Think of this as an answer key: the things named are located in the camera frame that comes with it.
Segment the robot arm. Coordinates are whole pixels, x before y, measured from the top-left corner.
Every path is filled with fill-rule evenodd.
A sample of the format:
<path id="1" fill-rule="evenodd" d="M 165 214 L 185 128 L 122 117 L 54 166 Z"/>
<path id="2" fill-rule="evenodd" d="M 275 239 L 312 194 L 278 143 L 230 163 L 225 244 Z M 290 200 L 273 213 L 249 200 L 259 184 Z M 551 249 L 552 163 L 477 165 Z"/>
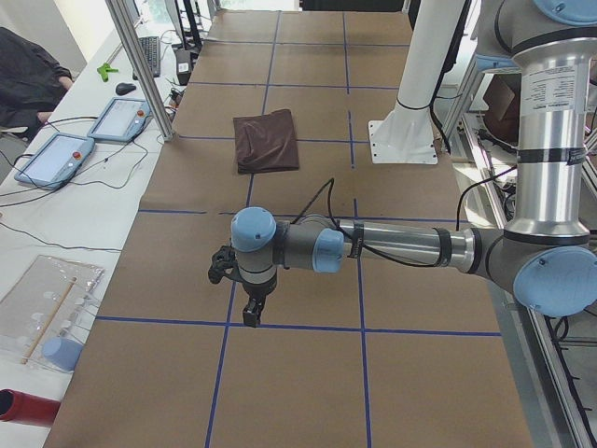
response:
<path id="1" fill-rule="evenodd" d="M 280 328 L 345 328 L 340 308 L 357 301 L 366 332 L 484 334 L 489 280 L 547 317 L 595 302 L 596 258 L 586 248 L 524 245 L 450 220 L 462 196 L 448 156 L 376 165 L 358 145 L 350 168 L 342 144 L 299 151 L 303 168 L 259 175 L 231 223 L 247 327 L 261 326 L 273 296 Z"/>

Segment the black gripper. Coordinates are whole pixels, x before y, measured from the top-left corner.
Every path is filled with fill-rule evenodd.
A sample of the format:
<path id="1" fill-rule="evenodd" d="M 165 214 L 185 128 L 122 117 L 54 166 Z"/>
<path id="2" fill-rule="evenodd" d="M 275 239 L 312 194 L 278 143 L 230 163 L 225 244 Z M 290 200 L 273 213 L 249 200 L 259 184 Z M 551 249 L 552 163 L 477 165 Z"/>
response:
<path id="1" fill-rule="evenodd" d="M 243 283 L 243 289 L 248 295 L 248 303 L 243 308 L 243 324 L 250 328 L 258 328 L 261 314 L 265 308 L 267 296 L 277 287 L 277 278 L 272 277 L 267 282 L 253 284 Z"/>

